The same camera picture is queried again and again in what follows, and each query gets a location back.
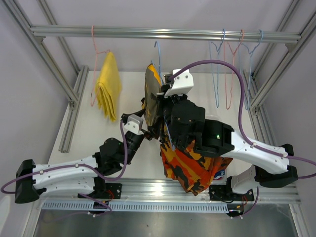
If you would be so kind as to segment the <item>orange brown camouflage trousers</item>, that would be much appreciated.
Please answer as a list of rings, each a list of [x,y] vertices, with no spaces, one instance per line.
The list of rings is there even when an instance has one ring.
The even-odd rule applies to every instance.
[[[172,150],[170,142],[160,144],[160,156],[166,178],[180,183],[186,193],[197,196],[211,185],[215,174],[226,170],[232,158],[210,158],[195,153],[192,142],[184,151]]]

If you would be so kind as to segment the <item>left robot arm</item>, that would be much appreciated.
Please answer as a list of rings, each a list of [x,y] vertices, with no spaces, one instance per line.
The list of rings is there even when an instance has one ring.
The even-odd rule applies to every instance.
[[[140,147],[145,136],[141,133],[141,109],[121,116],[123,141],[108,138],[99,151],[86,158],[55,165],[35,164],[32,159],[24,160],[16,172],[15,203],[24,204],[49,195],[77,195],[80,198],[107,198],[106,181],[122,177],[126,167]]]

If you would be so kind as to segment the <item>grey yellow camouflage trousers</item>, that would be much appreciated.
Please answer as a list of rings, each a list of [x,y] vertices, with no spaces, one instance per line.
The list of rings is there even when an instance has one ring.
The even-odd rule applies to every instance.
[[[144,118],[148,132],[155,139],[159,139],[162,118],[158,114],[159,101],[157,94],[161,92],[161,78],[157,69],[151,63],[145,71],[144,100],[142,108],[145,109]]]

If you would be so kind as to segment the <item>blue white patterned trousers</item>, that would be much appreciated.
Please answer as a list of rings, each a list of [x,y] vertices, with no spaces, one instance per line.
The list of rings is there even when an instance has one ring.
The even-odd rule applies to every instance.
[[[221,169],[215,173],[214,180],[221,180],[222,178],[224,178],[224,176],[225,176],[225,170]]]

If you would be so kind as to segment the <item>blue hanger with orange trousers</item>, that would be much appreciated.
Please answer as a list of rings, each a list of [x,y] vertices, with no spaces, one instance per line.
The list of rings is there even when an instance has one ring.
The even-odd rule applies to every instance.
[[[222,33],[223,33],[223,36],[221,37],[221,43],[219,44],[219,46],[217,46],[217,44],[215,44],[213,41],[208,42],[209,56],[211,60],[213,60],[212,45],[215,46],[215,50],[217,52],[217,59],[219,59],[221,47],[224,43],[225,36],[226,36],[226,30],[223,29]],[[215,71],[213,69],[212,64],[211,64],[211,73],[212,73],[213,89],[214,89],[214,96],[215,96],[215,105],[216,105],[216,108],[219,108],[219,64],[216,65],[216,79],[215,79]]]

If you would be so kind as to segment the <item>pink wire hanger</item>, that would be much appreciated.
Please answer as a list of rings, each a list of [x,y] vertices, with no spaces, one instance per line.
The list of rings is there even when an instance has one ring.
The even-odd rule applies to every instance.
[[[109,50],[98,51],[97,44],[96,44],[95,37],[94,37],[94,27],[95,27],[94,25],[91,26],[91,38],[92,38],[94,52],[95,52],[95,60],[94,60],[94,67],[93,67],[92,90],[91,90],[91,94],[90,94],[90,106],[91,107],[94,106],[94,103],[95,103],[95,100],[96,100],[96,96],[94,94],[94,91],[95,91],[95,83],[96,83],[96,68],[97,68],[98,55],[100,55],[100,54],[107,54],[109,52]]]

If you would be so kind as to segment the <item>blue hanger with camo trousers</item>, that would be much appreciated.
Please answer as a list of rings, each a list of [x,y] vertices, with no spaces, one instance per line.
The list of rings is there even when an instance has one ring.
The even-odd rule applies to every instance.
[[[161,84],[164,85],[164,82],[162,79],[162,73],[161,73],[161,50],[160,50],[160,44],[157,40],[155,41],[154,48],[157,48],[157,50],[158,50],[158,74],[159,74]],[[164,120],[164,125],[165,125],[166,130],[167,130],[167,135],[168,135],[168,139],[169,139],[169,142],[171,145],[171,149],[172,149],[172,151],[175,151],[175,146],[172,144],[172,139],[171,139],[171,135],[169,132],[169,128],[168,128],[167,123],[166,123],[165,116],[163,116],[163,120]]]

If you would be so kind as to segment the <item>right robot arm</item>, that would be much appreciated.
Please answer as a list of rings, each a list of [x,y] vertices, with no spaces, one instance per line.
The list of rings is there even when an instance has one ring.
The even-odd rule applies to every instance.
[[[160,145],[165,176],[178,181],[186,192],[198,195],[206,190],[234,159],[250,167],[228,178],[225,195],[229,199],[255,187],[282,188],[298,179],[284,147],[244,139],[230,125],[207,119],[205,109],[186,95],[159,93],[158,113],[165,121]]]

